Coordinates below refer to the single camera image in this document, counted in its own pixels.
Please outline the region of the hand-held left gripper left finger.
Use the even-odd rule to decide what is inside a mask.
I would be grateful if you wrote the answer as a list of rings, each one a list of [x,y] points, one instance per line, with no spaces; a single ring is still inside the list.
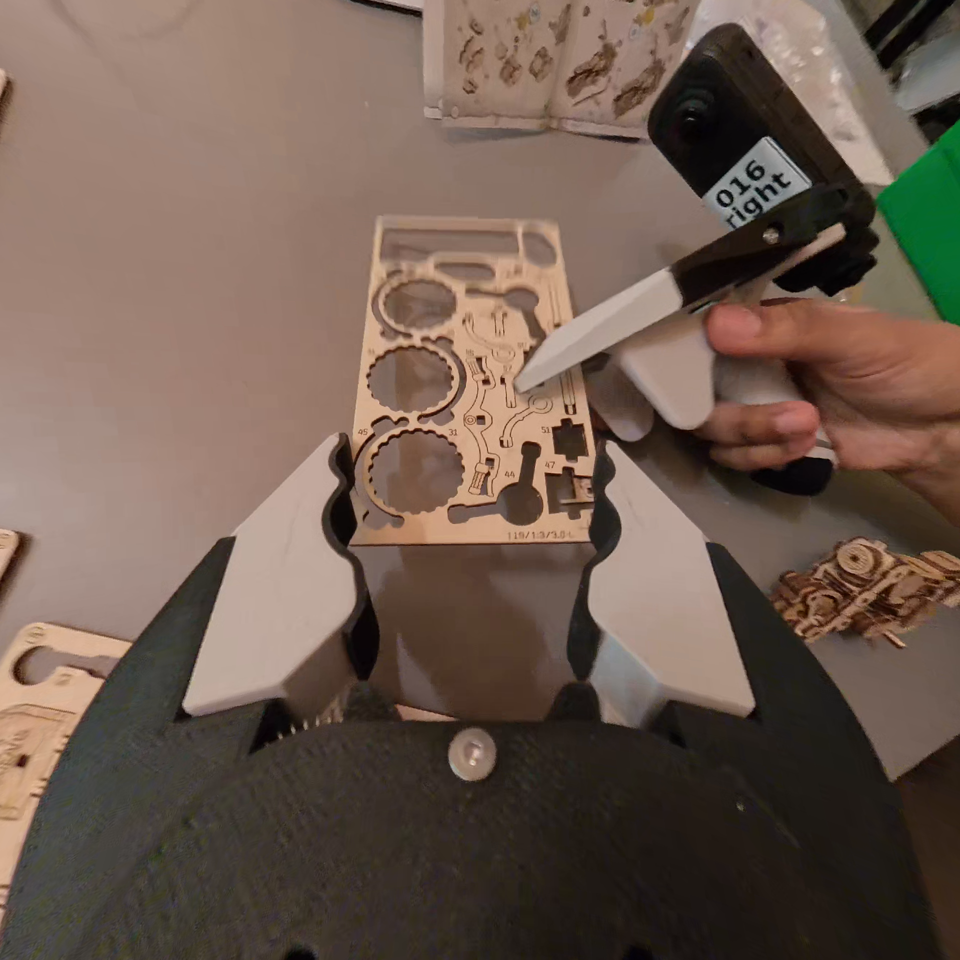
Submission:
[[[378,618],[356,530],[354,460],[328,437],[241,523],[182,702],[203,716],[278,700],[321,716],[370,678]]]

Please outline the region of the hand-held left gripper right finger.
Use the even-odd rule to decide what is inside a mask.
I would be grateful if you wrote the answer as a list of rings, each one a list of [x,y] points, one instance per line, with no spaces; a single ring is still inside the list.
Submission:
[[[701,530],[614,441],[598,452],[567,658],[601,718],[644,729],[671,702],[737,718],[756,699]]]

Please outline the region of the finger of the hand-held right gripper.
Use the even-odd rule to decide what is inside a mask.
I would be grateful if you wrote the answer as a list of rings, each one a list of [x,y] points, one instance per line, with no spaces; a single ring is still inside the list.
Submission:
[[[701,318],[714,294],[685,288],[670,268],[586,310],[547,336],[516,376],[531,391],[605,354],[642,393],[711,393],[714,351]]]

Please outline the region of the wooden puzzle sheet gear holes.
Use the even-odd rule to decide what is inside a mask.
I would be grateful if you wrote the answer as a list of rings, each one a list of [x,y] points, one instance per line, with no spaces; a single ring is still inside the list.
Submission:
[[[517,378],[573,318],[556,223],[377,219],[352,451],[356,546],[578,544],[595,441],[574,367]]]

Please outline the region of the grey desk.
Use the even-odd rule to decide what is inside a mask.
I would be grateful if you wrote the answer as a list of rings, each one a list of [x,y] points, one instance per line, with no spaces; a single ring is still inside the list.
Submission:
[[[555,221],[576,309],[722,229],[648,145],[450,128],[420,21],[352,2],[2,2],[2,527],[34,621],[134,640],[220,537],[354,418],[380,215]],[[891,478],[811,500],[658,427],[633,457],[764,592],[850,536],[958,552]],[[588,544],[358,551],[374,682],[536,719],[570,678]],[[958,610],[905,649],[810,651],[896,777],[958,734]]]

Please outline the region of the person's right hand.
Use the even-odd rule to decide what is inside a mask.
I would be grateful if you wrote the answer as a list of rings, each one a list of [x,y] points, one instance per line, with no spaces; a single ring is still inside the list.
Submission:
[[[847,471],[893,475],[959,524],[959,329],[813,298],[724,303],[706,320],[717,354],[783,362],[803,400],[721,402],[697,435],[718,464],[781,469],[818,431]]]

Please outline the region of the clear plastic bag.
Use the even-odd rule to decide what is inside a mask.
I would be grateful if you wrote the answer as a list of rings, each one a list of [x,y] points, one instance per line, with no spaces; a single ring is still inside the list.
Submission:
[[[843,5],[821,9],[830,41],[831,133],[860,179],[875,192],[891,186],[929,146],[897,105],[891,84]]]

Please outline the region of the assembled wooden model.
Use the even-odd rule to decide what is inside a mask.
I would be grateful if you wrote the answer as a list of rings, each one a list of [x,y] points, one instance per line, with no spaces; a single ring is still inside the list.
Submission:
[[[903,634],[939,607],[958,607],[959,558],[940,550],[899,554],[883,541],[856,536],[809,569],[782,573],[770,600],[806,644],[853,633],[904,649]]]

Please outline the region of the green plastic bin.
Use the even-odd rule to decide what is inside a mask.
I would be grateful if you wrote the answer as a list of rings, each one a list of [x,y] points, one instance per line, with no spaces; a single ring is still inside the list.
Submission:
[[[959,325],[959,125],[877,198],[888,228],[945,322]]]

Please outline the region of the illustrated instruction booklet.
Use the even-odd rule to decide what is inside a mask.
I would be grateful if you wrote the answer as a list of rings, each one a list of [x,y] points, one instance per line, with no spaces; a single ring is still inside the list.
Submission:
[[[425,1],[424,115],[640,141],[699,1]]]

